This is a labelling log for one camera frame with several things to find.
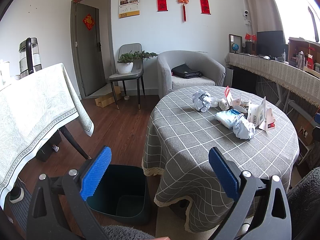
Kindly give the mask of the white red paper carton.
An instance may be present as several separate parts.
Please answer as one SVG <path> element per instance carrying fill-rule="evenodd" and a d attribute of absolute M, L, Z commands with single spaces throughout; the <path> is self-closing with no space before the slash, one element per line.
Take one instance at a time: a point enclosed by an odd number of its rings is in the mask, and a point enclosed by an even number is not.
<path fill-rule="evenodd" d="M 266 108 L 266 98 L 260 104 L 249 103 L 247 120 L 263 131 L 275 129 L 275 118 L 272 109 Z"/>

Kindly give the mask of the blue white tissue pack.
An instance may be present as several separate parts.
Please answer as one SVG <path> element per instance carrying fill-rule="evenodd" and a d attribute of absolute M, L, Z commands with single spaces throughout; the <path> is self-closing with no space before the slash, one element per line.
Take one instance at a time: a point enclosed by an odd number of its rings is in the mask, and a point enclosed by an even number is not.
<path fill-rule="evenodd" d="M 215 118 L 226 128 L 232 129 L 236 120 L 238 120 L 242 116 L 243 114 L 236 109 L 229 109 L 227 111 L 217 112 Z"/>

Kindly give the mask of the small trash pile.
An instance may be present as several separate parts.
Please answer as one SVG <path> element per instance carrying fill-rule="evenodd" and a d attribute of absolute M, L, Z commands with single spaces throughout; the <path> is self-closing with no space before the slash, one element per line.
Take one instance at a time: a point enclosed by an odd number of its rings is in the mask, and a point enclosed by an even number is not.
<path fill-rule="evenodd" d="M 227 86 L 224 90 L 224 98 L 217 99 L 215 97 L 211 97 L 211 107 L 218 107 L 222 111 L 227 111 L 229 109 L 235 109 L 240 113 L 248 113 L 248 106 L 250 101 L 242 101 L 241 95 L 239 98 L 233 98 L 231 89 Z"/>

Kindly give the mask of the dark green trash bin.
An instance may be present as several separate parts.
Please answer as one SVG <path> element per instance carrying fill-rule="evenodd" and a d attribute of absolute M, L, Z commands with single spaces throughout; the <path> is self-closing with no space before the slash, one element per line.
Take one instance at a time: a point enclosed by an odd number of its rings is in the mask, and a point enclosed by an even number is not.
<path fill-rule="evenodd" d="M 108 166 L 88 206 L 117 222 L 145 225 L 151 219 L 147 178 L 137 166 Z"/>

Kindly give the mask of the black table leg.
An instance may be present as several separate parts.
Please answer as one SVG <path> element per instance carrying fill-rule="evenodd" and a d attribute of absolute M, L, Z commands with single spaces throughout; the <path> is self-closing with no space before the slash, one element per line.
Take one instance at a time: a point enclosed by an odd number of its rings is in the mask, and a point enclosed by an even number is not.
<path fill-rule="evenodd" d="M 90 159 L 90 156 L 81 148 L 81 146 L 73 138 L 66 126 L 59 128 L 62 135 L 67 139 L 67 141 L 85 158 Z"/>

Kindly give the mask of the cardboard box on floor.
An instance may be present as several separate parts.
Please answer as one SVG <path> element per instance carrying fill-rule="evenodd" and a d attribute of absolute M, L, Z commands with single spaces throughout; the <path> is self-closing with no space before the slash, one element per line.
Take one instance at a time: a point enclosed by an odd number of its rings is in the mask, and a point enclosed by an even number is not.
<path fill-rule="evenodd" d="M 114 86 L 114 92 L 116 94 L 116 100 L 120 100 L 122 98 L 120 87 Z M 104 96 L 101 96 L 101 97 L 95 99 L 96 106 L 98 106 L 100 108 L 104 108 L 112 103 L 115 103 L 113 92 L 108 93 Z"/>

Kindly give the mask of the beige fringed desk cloth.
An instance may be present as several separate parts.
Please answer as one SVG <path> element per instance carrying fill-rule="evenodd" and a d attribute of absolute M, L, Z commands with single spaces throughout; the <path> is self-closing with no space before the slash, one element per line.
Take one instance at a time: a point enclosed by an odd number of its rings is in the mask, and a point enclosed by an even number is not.
<path fill-rule="evenodd" d="M 319 107 L 319 78 L 308 72 L 285 63 L 246 54 L 228 53 L 225 62 L 263 76 Z"/>

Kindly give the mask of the glass electric kettle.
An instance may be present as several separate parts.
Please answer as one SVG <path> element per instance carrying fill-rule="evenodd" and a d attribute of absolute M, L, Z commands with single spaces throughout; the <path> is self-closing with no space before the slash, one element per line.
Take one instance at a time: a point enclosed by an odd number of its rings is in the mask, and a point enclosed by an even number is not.
<path fill-rule="evenodd" d="M 20 78 L 42 69 L 39 45 L 36 37 L 29 37 L 19 45 Z"/>

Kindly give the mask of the grey dining chair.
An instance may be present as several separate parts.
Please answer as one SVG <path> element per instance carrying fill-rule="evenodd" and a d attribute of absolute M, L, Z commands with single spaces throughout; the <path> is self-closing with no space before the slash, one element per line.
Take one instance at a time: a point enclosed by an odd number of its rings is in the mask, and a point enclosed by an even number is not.
<path fill-rule="evenodd" d="M 142 52 L 142 45 L 140 43 L 131 43 L 124 44 L 119 49 L 118 60 L 126 54 L 135 54 Z M 133 62 L 128 63 L 116 63 L 116 73 L 109 76 L 108 80 L 111 84 L 111 89 L 113 93 L 113 98 L 116 103 L 117 109 L 119 109 L 117 103 L 117 96 L 115 91 L 114 82 L 121 81 L 123 83 L 123 89 L 126 94 L 125 81 L 127 80 L 136 80 L 137 83 L 137 96 L 138 96 L 138 109 L 140 109 L 141 100 L 140 100 L 140 89 L 142 88 L 143 95 L 145 96 L 145 86 L 144 86 L 144 65 L 143 59 L 136 59 Z"/>

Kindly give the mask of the potted green plant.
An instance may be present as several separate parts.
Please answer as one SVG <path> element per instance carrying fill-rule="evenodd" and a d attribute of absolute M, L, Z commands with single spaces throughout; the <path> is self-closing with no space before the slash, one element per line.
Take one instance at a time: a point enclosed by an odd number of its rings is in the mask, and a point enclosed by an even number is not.
<path fill-rule="evenodd" d="M 117 61 L 117 72 L 119 74 L 129 74 L 133 70 L 133 64 L 137 60 L 149 60 L 153 57 L 157 57 L 158 54 L 154 52 L 146 52 L 146 51 L 135 51 L 134 53 L 124 53 L 121 54 Z"/>

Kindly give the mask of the wooden shelf box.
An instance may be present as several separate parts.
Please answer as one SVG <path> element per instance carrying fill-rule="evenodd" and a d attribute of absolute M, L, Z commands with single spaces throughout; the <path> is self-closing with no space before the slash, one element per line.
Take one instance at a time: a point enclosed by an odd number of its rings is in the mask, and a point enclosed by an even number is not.
<path fill-rule="evenodd" d="M 301 70 L 305 67 L 319 73 L 319 42 L 290 37 L 287 59 Z"/>

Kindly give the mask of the framed picture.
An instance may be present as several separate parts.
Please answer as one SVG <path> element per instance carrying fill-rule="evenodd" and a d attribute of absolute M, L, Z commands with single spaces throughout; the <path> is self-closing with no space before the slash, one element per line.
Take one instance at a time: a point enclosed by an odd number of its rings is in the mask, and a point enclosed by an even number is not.
<path fill-rule="evenodd" d="M 229 52 L 230 53 L 234 53 L 234 51 L 232 51 L 233 43 L 236 43 L 239 45 L 239 50 L 237 53 L 241 53 L 242 52 L 242 36 L 229 34 Z"/>

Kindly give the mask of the grey door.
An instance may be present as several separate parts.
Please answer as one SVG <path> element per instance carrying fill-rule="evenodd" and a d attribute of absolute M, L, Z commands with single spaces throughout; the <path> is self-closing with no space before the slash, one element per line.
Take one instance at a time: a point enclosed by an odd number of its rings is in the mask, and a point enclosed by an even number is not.
<path fill-rule="evenodd" d="M 82 21 L 87 14 L 91 14 L 95 21 L 91 30 L 88 30 Z M 76 3 L 75 48 L 80 74 L 80 87 L 83 90 L 83 96 L 88 97 L 106 85 L 98 8 Z"/>

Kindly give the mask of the red scroll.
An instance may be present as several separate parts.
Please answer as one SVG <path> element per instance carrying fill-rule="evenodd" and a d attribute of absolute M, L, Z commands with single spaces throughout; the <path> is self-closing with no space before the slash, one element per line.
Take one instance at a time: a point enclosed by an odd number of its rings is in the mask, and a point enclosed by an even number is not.
<path fill-rule="evenodd" d="M 209 0 L 200 0 L 201 13 L 210 15 Z"/>
<path fill-rule="evenodd" d="M 167 10 L 168 10 L 167 0 L 157 0 L 157 11 L 163 12 Z"/>

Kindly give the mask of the wall calendar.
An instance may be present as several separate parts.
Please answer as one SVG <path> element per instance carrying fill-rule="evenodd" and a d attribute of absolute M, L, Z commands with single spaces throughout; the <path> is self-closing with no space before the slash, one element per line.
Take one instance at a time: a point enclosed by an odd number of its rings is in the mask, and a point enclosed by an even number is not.
<path fill-rule="evenodd" d="M 119 18 L 140 15 L 139 0 L 119 0 Z"/>

